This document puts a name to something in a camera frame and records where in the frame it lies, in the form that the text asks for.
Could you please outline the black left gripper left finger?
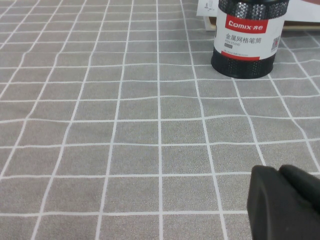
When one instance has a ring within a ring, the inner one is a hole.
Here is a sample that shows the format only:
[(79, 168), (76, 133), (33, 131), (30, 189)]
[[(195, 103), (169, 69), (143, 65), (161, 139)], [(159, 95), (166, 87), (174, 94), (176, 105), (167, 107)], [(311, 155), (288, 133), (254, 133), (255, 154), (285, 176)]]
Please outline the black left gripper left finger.
[(254, 240), (318, 240), (320, 213), (283, 177), (279, 169), (251, 170), (247, 213)]

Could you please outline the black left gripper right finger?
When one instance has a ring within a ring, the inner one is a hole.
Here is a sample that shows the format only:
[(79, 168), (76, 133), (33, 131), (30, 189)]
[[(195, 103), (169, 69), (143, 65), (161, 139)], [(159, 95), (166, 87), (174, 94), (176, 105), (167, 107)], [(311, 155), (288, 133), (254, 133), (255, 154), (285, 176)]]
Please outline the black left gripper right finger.
[(314, 210), (320, 213), (320, 179), (289, 164), (282, 165), (279, 172)]

